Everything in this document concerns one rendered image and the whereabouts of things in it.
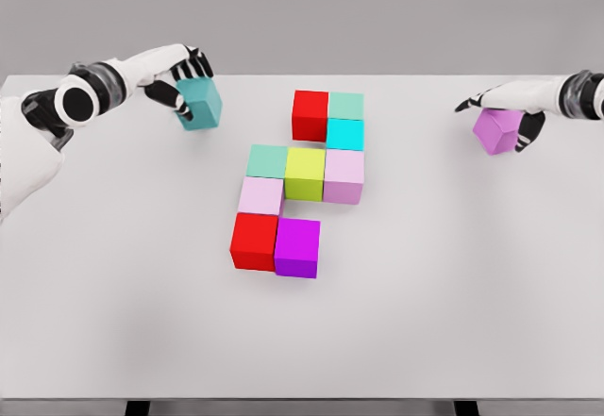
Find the cyan cube block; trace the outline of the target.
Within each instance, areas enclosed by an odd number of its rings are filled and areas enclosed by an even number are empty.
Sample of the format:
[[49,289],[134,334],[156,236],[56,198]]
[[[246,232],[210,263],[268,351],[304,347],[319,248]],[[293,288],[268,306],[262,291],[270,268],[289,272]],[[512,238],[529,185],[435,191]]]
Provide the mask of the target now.
[[326,148],[364,150],[364,121],[329,118],[327,120]]

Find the violet cube block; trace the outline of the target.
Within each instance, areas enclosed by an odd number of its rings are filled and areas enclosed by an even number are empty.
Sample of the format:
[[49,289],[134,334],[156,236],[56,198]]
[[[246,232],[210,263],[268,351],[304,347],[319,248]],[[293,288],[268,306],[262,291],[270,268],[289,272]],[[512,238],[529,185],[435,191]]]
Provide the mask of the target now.
[[484,108],[473,133],[490,156],[510,152],[517,144],[518,128],[523,117],[519,110]]

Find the yellow-green cube block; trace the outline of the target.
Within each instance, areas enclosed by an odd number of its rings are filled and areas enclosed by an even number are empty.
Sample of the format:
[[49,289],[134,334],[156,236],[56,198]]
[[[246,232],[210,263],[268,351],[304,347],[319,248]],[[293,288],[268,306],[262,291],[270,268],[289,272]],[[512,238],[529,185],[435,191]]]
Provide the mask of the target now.
[[285,197],[291,200],[323,200],[326,151],[290,147],[285,170]]

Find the mint green cube block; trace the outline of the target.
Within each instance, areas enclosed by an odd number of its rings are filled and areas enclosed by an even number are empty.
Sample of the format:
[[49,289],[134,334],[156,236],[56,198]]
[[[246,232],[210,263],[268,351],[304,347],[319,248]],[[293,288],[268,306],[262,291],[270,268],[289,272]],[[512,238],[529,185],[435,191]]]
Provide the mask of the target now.
[[252,144],[246,176],[284,179],[288,148],[269,144]]
[[362,121],[364,119],[364,95],[356,92],[330,92],[327,117]]

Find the red cube block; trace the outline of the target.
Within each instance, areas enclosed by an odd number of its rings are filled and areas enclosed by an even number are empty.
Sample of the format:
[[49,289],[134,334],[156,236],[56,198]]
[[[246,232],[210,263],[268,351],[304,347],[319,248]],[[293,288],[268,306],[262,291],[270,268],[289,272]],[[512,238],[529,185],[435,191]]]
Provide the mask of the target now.
[[278,217],[239,212],[229,248],[236,269],[273,272]]
[[325,142],[327,139],[328,92],[294,92],[292,136],[295,141]]

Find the teal cube block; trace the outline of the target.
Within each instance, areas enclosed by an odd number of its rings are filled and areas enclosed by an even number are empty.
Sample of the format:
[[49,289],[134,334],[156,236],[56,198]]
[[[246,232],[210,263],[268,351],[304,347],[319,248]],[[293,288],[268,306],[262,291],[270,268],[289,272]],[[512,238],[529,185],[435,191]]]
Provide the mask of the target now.
[[185,130],[211,129],[219,125],[223,102],[211,78],[181,79],[177,81],[176,88],[192,116],[191,120],[179,118]]

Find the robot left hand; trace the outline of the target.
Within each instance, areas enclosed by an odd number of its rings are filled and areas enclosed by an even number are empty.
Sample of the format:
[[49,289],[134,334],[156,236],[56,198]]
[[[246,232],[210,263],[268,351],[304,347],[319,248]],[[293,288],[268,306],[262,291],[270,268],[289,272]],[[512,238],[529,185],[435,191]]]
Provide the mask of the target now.
[[195,77],[213,78],[207,56],[198,47],[174,44],[150,50],[143,57],[143,64],[151,74],[149,81],[143,80],[140,84],[145,95],[171,108],[181,119],[191,121],[193,114],[176,83]]

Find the magenta cube block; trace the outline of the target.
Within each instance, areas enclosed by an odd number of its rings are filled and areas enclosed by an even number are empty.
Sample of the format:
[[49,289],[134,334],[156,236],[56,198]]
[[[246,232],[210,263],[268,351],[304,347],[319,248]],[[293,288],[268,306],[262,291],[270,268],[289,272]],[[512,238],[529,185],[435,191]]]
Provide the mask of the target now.
[[321,223],[281,217],[277,226],[275,273],[301,278],[317,277]]

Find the pale pink cube block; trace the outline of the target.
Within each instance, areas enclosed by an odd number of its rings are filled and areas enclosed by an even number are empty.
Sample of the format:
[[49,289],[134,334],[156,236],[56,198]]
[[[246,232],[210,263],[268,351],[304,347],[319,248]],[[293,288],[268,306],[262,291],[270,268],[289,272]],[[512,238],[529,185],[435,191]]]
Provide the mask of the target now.
[[357,205],[364,185],[364,153],[327,149],[323,201]]
[[238,205],[241,213],[280,216],[283,212],[284,182],[278,178],[246,176]]

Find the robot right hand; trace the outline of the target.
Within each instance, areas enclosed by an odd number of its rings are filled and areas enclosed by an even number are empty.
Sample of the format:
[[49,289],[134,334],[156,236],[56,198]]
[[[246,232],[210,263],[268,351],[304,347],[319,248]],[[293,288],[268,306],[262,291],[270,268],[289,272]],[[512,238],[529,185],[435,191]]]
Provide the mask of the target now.
[[514,147],[515,152],[520,153],[536,141],[545,124],[545,115],[556,110],[550,102],[544,83],[515,81],[469,96],[454,111],[460,112],[472,107],[522,111],[523,117]]

